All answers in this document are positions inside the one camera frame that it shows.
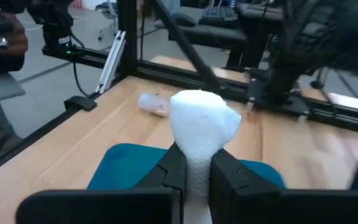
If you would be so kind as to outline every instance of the white sponge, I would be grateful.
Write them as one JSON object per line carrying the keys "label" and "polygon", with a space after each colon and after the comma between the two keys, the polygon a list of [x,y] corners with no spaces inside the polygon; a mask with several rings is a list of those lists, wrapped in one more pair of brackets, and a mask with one ring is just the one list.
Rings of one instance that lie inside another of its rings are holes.
{"label": "white sponge", "polygon": [[241,115],[214,93],[185,90],[171,97],[170,119],[175,142],[186,156],[187,202],[208,208],[211,158],[234,138]]}

